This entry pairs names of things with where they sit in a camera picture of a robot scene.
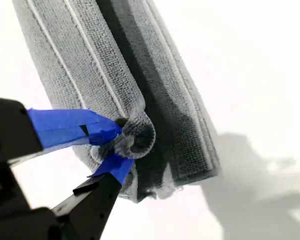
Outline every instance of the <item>blue painter's tape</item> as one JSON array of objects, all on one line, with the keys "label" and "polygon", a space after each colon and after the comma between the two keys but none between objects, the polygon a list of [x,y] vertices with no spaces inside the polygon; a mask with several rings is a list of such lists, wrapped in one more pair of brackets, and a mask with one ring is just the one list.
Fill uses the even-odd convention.
[{"label": "blue painter's tape", "polygon": [[29,109],[28,115],[43,148],[54,151],[70,145],[103,145],[122,132],[115,121],[86,109]]},{"label": "blue painter's tape", "polygon": [[[28,115],[44,148],[43,154],[73,145],[100,146],[122,133],[115,121],[86,109],[29,109]],[[111,173],[123,184],[133,163],[133,159],[112,152],[91,177]]]},{"label": "blue painter's tape", "polygon": [[98,167],[94,174],[89,177],[96,177],[101,174],[111,173],[119,183],[124,184],[132,165],[133,159],[122,157],[114,152],[111,152]]}]

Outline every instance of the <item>dark gray towel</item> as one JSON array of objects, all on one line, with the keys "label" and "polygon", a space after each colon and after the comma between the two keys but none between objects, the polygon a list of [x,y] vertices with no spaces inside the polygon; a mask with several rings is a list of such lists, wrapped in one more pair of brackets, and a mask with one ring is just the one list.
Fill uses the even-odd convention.
[{"label": "dark gray towel", "polygon": [[[129,119],[124,133],[133,138],[129,150],[137,160],[122,197],[165,198],[217,173],[201,98],[152,2],[14,0],[14,6],[54,108]],[[75,151],[92,171],[102,161],[97,147]]]}]

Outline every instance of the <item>towel seam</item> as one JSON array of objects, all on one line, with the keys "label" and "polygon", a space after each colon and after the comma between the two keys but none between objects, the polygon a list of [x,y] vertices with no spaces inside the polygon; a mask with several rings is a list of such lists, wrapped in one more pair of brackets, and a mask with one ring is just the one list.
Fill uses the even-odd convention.
[{"label": "towel seam", "polygon": [[[171,48],[169,47],[169,44],[167,43],[167,39],[166,39],[165,35],[163,34],[163,31],[162,31],[162,29],[160,28],[157,19],[155,18],[155,15],[154,15],[154,13],[153,13],[152,8],[150,7],[150,4],[149,4],[149,1],[148,1],[148,0],[145,0],[145,5],[146,5],[146,8],[148,8],[148,12],[150,13],[150,14],[148,14],[149,17],[151,17],[151,18],[154,20],[155,24],[156,24],[156,28],[157,28],[159,34],[161,35],[161,37],[162,37],[162,39],[163,39],[162,43],[164,43],[165,47],[167,48],[167,50],[168,50],[168,52],[169,52],[169,55],[170,55],[171,59],[173,60],[173,64],[174,64],[174,66],[175,66],[175,68],[176,68],[176,70],[177,70],[179,76],[182,76],[181,70],[180,70],[180,68],[179,68],[178,65],[177,65],[177,62],[176,62],[176,59],[175,59],[175,57],[174,57],[174,55],[173,55],[173,53],[172,53],[172,50],[171,50]],[[191,102],[192,102],[192,107],[194,108],[195,114],[197,115],[197,117],[199,117],[199,116],[198,116],[198,113],[197,113],[197,109],[196,109],[195,103],[194,103],[194,99],[192,98],[191,93],[189,92],[189,89],[188,89],[187,85],[185,84],[184,81],[182,81],[182,84],[183,84],[184,88],[186,89],[186,92],[188,93],[189,99],[190,99]],[[202,132],[203,132],[202,126],[201,126],[201,124],[200,124],[200,122],[199,122],[198,119],[195,119],[195,121],[196,121],[196,125],[199,126],[199,128],[200,128],[200,130],[201,130],[201,131],[199,131],[199,134],[201,135],[201,139],[203,140],[202,142],[204,143],[204,144],[203,144],[203,145],[204,145],[203,147],[205,148],[205,151],[203,151],[203,152],[204,152],[204,153],[207,153],[207,155],[208,155],[207,157],[208,157],[209,160],[210,160],[210,161],[207,161],[208,167],[209,167],[210,169],[213,169],[214,166],[213,166],[213,164],[211,163],[212,156],[211,156],[211,154],[210,154],[210,151],[208,150],[208,144],[207,144],[207,142],[206,142],[205,136],[204,136],[203,133],[202,133]]]},{"label": "towel seam", "polygon": [[58,59],[59,62],[61,63],[63,69],[65,70],[65,72],[66,72],[66,74],[67,74],[67,76],[68,76],[68,78],[70,79],[70,81],[71,81],[71,83],[72,83],[72,85],[73,85],[73,87],[74,87],[74,89],[75,89],[75,91],[76,91],[77,97],[78,97],[79,100],[80,100],[80,105],[81,105],[81,107],[82,107],[83,109],[87,109],[87,106],[86,106],[86,104],[85,104],[85,101],[83,100],[83,97],[82,97],[82,95],[80,94],[79,88],[78,88],[78,86],[76,85],[76,83],[75,83],[75,81],[74,81],[74,79],[73,79],[73,77],[72,77],[70,71],[68,70],[67,65],[66,65],[66,63],[64,62],[64,60],[63,60],[61,54],[59,53],[57,47],[55,46],[54,41],[53,41],[53,39],[51,38],[51,36],[50,36],[50,34],[49,34],[49,31],[46,29],[46,26],[44,25],[43,21],[41,20],[41,17],[40,17],[40,15],[39,15],[38,11],[37,11],[37,8],[36,8],[36,6],[35,6],[33,0],[27,0],[27,3],[28,3],[28,5],[29,5],[30,10],[32,11],[32,13],[33,13],[33,15],[34,15],[34,18],[36,19],[36,21],[38,22],[40,28],[42,29],[42,32],[43,32],[43,34],[45,35],[45,37],[46,37],[48,43],[50,44],[53,53],[55,54],[55,56],[57,57],[57,59]]},{"label": "towel seam", "polygon": [[66,9],[68,10],[68,12],[70,13],[74,23],[75,23],[75,26],[76,28],[78,29],[79,33],[80,33],[80,36],[82,37],[83,39],[83,42],[84,42],[84,45],[85,47],[88,49],[90,55],[92,56],[92,59],[94,60],[94,62],[96,63],[96,66],[98,68],[98,70],[100,71],[100,74],[101,74],[101,77],[102,77],[102,80],[103,82],[105,83],[111,97],[112,97],[112,100],[114,101],[116,107],[118,108],[120,114],[123,116],[123,117],[126,117],[126,114],[118,100],[118,98],[116,97],[115,93],[114,93],[114,90],[113,88],[111,87],[111,84],[109,83],[108,81],[108,77],[106,76],[105,72],[103,71],[102,67],[101,67],[101,63],[100,61],[98,60],[96,54],[94,53],[93,49],[92,49],[92,46],[91,44],[89,43],[89,40],[88,40],[88,37],[87,35],[84,33],[84,30],[83,30],[83,27],[78,19],[78,17],[76,16],[76,13],[75,11],[73,10],[73,8],[71,7],[71,4],[69,3],[69,0],[63,0],[65,6],[66,6]]}]

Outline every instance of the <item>white surface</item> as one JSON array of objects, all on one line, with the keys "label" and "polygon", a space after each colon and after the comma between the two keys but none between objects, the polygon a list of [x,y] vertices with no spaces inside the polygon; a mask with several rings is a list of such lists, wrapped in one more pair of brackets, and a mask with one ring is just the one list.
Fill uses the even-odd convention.
[{"label": "white surface", "polygon": [[[214,124],[223,175],[166,200],[119,199],[102,239],[300,240],[300,0],[155,2]],[[8,0],[0,97],[51,107]],[[33,207],[89,174],[70,149],[14,172]]]}]

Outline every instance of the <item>folded towel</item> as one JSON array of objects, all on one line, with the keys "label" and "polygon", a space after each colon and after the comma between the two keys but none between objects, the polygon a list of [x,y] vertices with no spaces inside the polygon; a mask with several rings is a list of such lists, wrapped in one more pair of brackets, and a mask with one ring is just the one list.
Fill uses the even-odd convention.
[{"label": "folded towel", "polygon": [[[165,198],[217,173],[201,98],[152,2],[14,0],[14,6],[53,108],[128,119],[121,154],[137,160],[122,197]],[[102,161],[98,147],[74,150],[92,171]]]}]

